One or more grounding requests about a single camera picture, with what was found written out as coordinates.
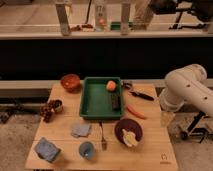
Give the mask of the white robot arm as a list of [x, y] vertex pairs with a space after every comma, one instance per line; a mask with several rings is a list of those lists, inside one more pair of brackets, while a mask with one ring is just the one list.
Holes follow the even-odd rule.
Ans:
[[159, 95], [161, 125], [166, 127], [174, 118], [174, 113], [189, 102], [205, 114], [213, 117], [213, 90], [203, 84], [207, 79], [205, 68], [191, 64], [170, 71], [164, 79], [165, 88]]

